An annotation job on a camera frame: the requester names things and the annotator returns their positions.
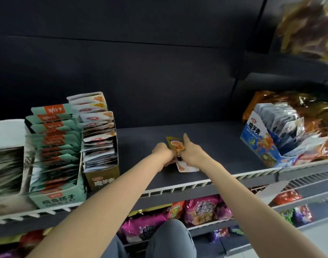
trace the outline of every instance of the person's right hand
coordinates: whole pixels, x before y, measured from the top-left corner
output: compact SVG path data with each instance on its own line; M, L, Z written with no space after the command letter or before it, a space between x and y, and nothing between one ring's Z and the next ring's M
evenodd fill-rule
M184 150L180 151L179 155L188 165L201 169L202 164L210 159L210 156L199 145L192 143L186 133L183 139Z

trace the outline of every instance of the person's right arm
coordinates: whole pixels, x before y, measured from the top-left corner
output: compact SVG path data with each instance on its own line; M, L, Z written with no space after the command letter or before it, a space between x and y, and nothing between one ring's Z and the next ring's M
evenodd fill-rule
M256 197L184 134L183 160L201 169L218 189L260 258L327 258L303 233Z

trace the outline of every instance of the hand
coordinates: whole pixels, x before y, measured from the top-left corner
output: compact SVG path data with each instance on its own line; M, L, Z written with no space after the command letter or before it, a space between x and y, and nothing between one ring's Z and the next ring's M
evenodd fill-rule
M163 166L167 166L175 162L176 152L170 150L165 143L161 142L152 150L152 155L157 156Z
M180 151L179 155L188 165L201 169L202 164L210 159L210 156L199 145L192 143L186 133L183 139L184 150Z

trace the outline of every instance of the jeans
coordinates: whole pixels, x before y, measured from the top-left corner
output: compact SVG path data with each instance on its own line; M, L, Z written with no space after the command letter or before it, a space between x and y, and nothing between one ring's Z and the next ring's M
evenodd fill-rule
M166 221L149 240L146 258L196 258L196 249L187 228L179 220ZM110 242L101 258L127 258L117 236Z

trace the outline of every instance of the oval logo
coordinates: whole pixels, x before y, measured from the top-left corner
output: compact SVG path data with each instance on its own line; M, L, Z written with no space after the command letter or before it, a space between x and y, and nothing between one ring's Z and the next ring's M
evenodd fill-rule
M103 179L103 177L98 176L98 177L96 177L96 178L93 178L93 181L99 181L99 180L102 180L102 179Z

